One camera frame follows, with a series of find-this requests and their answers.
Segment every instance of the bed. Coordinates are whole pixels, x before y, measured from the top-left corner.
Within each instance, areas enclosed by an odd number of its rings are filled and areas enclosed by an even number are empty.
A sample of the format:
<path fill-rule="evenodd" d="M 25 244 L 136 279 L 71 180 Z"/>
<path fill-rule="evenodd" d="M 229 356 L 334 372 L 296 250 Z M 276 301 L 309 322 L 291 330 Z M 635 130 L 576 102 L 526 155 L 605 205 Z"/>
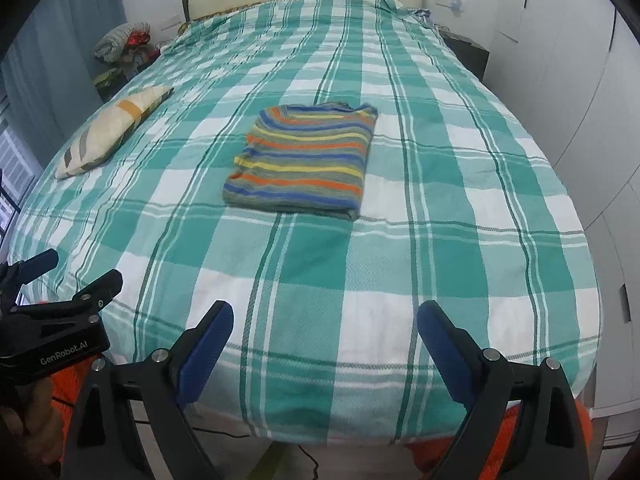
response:
<path fill-rule="evenodd" d="M 599 296 L 566 190 L 515 117 L 397 0 L 275 0 L 192 23 L 118 96 L 174 94 L 103 166 L 55 160 L 16 225 L 12 260 L 60 265 L 26 288 L 62 300 L 111 268 L 110 357 L 168 348 L 215 300 L 235 326 L 200 398 L 258 436 L 396 442 L 452 434 L 414 325 L 436 299 L 481 347 L 594 364 Z M 258 112 L 370 103 L 380 112 L 360 218 L 231 208 L 223 183 Z"/>

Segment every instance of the bedside table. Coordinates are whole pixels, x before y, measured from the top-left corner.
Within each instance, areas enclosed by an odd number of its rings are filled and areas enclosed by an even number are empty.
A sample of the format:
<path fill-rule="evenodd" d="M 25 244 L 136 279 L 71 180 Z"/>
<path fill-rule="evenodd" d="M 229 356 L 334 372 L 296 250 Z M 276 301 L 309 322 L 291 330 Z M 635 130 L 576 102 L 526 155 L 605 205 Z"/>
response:
<path fill-rule="evenodd" d="M 460 63 L 482 81 L 486 62 L 489 59 L 489 51 L 469 38 L 454 34 L 448 28 L 437 27 L 437 29 L 444 42 L 460 60 Z"/>

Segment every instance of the metal screw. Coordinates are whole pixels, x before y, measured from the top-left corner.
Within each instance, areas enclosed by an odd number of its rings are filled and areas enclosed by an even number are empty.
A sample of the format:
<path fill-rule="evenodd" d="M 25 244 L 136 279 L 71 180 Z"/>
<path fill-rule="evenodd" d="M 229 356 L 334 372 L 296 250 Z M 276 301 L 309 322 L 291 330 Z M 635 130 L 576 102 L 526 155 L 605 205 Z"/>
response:
<path fill-rule="evenodd" d="M 166 348 L 159 348 L 158 350 L 154 350 L 154 352 L 151 354 L 151 359 L 156 363 L 161 363 L 168 357 L 169 351 Z"/>
<path fill-rule="evenodd" d="M 485 348 L 482 350 L 482 355 L 487 361 L 498 361 L 501 357 L 500 352 L 495 348 Z"/>
<path fill-rule="evenodd" d="M 105 364 L 106 361 L 103 358 L 98 357 L 93 363 L 91 363 L 91 370 L 93 370 L 94 372 L 99 372 L 104 368 Z"/>
<path fill-rule="evenodd" d="M 552 357 L 548 357 L 546 358 L 545 363 L 552 370 L 558 370 L 558 368 L 560 368 L 560 361 L 558 361 L 558 359 L 553 359 Z"/>

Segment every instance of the striped sweater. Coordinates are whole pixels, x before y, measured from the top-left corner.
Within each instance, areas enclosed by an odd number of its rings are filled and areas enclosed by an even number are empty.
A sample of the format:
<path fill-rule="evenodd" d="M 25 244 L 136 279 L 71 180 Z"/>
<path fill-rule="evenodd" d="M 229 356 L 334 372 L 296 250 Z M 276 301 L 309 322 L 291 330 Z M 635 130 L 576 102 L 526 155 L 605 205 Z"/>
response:
<path fill-rule="evenodd" d="M 364 104 L 283 105 L 262 110 L 234 159 L 226 203 L 355 220 L 378 111 Z"/>

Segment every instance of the human hand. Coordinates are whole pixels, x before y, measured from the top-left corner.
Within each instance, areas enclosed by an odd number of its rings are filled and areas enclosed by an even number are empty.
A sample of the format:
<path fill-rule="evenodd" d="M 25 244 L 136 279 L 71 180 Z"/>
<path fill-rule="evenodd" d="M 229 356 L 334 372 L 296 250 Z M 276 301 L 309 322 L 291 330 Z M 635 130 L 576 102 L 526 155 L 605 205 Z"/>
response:
<path fill-rule="evenodd" d="M 28 455 L 50 465 L 62 456 L 62 417 L 51 405 L 53 381 L 39 380 L 31 393 L 24 421 L 14 410 L 0 406 L 0 416 L 9 432 L 18 437 Z"/>

